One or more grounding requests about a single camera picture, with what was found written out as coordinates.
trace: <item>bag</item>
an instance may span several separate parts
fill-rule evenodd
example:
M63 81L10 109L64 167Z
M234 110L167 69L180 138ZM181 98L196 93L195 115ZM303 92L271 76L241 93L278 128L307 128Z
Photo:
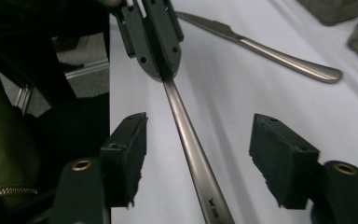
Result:
M40 158L31 135L0 86L0 197L8 206L36 194Z

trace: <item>metal bolt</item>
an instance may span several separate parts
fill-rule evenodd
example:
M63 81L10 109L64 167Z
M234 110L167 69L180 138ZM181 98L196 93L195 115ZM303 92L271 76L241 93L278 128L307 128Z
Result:
M73 171L84 171L91 167L91 161L78 161L72 165Z
M336 168L336 170L338 170L339 172L345 175L357 174L357 170L353 166L350 166L348 164L344 164L344 163L335 164L334 168Z

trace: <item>knife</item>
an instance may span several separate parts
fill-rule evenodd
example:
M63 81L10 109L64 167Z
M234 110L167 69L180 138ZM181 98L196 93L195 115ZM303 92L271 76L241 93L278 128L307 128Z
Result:
M210 21L199 16L178 11L176 11L176 16L184 21L190 22L206 31L209 31L212 34L219 35L240 46L243 46L276 63L280 63L283 66L293 69L305 76L325 83L337 83L342 79L342 72L336 68L311 63L266 47L245 36L234 33L228 25L219 21Z

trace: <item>zipper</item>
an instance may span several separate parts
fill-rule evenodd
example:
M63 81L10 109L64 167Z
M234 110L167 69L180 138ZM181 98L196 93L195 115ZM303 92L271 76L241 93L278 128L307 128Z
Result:
M37 194L37 190L30 189L30 188L3 188L3 189L0 189L0 196L12 196L12 195L23 195L23 194Z

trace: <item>white table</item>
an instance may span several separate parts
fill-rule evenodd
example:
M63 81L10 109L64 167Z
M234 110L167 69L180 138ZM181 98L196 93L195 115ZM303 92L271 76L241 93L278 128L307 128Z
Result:
M236 223L310 223L278 207L249 156L254 113L279 119L321 150L319 162L358 166L358 56L346 42L358 19L322 26L295 0L172 0L176 10L230 24L271 48L344 72L324 84L180 21L185 41L175 83ZM204 223L162 84L125 53L111 25L111 131L147 112L148 151L135 207L115 223Z

